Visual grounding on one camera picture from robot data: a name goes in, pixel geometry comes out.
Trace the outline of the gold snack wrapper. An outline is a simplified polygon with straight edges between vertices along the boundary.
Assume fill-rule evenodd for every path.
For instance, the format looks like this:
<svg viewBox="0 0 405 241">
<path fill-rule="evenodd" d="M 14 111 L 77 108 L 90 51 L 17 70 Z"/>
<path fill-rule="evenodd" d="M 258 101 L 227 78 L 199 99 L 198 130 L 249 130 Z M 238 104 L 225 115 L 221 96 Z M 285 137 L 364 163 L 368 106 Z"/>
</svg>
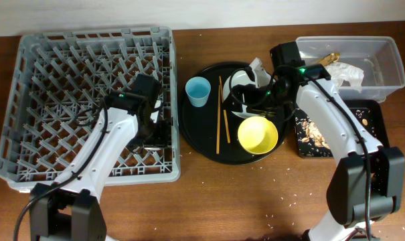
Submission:
<svg viewBox="0 0 405 241">
<path fill-rule="evenodd" d="M 312 62 L 312 64 L 321 64 L 322 66 L 328 66 L 332 63 L 338 62 L 340 59 L 340 56 L 341 56 L 340 53 L 333 52 L 333 53 L 326 55 L 325 57 L 322 57 L 319 60 Z"/>
</svg>

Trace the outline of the white napkin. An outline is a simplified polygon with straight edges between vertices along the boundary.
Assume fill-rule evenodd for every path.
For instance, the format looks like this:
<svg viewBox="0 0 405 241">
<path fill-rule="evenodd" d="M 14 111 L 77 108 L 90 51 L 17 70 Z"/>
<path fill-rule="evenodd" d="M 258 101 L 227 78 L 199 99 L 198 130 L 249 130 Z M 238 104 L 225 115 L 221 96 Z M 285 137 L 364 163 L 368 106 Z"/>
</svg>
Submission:
<svg viewBox="0 0 405 241">
<path fill-rule="evenodd" d="M 325 67 L 331 76 L 331 81 L 336 88 L 343 86 L 344 82 L 349 84 L 352 90 L 362 91 L 364 71 L 361 68 L 343 62 L 334 62 Z"/>
</svg>

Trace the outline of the yellow bowl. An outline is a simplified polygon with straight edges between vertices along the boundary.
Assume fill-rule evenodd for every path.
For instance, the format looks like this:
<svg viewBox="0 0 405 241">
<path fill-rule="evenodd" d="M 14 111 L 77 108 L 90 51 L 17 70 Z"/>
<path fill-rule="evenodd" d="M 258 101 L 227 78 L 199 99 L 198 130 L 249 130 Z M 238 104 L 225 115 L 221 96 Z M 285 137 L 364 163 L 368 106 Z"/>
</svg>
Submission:
<svg viewBox="0 0 405 241">
<path fill-rule="evenodd" d="M 238 127 L 238 142 L 242 148 L 253 154 L 262 155 L 272 151 L 278 143 L 277 127 L 261 116 L 252 116 Z"/>
</svg>

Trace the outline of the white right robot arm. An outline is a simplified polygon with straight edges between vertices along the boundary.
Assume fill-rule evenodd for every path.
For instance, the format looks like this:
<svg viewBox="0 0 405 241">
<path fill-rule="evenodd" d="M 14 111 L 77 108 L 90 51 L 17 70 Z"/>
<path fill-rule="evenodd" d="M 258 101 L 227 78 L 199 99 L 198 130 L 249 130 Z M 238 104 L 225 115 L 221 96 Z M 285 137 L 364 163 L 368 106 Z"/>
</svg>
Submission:
<svg viewBox="0 0 405 241">
<path fill-rule="evenodd" d="M 223 95 L 244 121 L 266 119 L 286 104 L 301 109 L 325 138 L 336 162 L 327 188 L 328 212 L 304 240 L 371 240 L 371 224 L 401 206 L 405 158 L 373 137 L 342 101 L 322 64 L 308 65 L 295 42 L 273 47 L 269 74 L 259 59 L 234 70 Z"/>
</svg>

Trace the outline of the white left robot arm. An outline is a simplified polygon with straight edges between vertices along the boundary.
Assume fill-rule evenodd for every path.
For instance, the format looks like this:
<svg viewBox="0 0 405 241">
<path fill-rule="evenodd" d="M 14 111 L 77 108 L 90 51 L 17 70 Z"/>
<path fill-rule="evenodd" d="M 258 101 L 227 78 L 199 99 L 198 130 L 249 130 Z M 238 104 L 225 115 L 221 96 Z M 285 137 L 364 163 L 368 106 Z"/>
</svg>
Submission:
<svg viewBox="0 0 405 241">
<path fill-rule="evenodd" d="M 163 87 L 138 74 L 127 92 L 111 90 L 98 106 L 93 130 L 71 164 L 50 185 L 37 183 L 13 231 L 17 240 L 29 214 L 32 240 L 110 240 L 100 209 L 107 177 L 127 147 L 163 149 L 170 125 L 159 115 Z"/>
</svg>

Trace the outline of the light blue cup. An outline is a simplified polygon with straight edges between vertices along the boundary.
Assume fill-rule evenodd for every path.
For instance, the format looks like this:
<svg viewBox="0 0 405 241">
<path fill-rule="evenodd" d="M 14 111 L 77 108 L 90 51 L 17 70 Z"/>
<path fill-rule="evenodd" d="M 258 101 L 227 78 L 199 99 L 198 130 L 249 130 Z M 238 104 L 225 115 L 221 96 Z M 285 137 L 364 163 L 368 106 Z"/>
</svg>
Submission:
<svg viewBox="0 0 405 241">
<path fill-rule="evenodd" d="M 208 101 L 211 85 L 207 79 L 196 76 L 187 81 L 185 92 L 191 105 L 199 108 L 204 106 Z"/>
</svg>

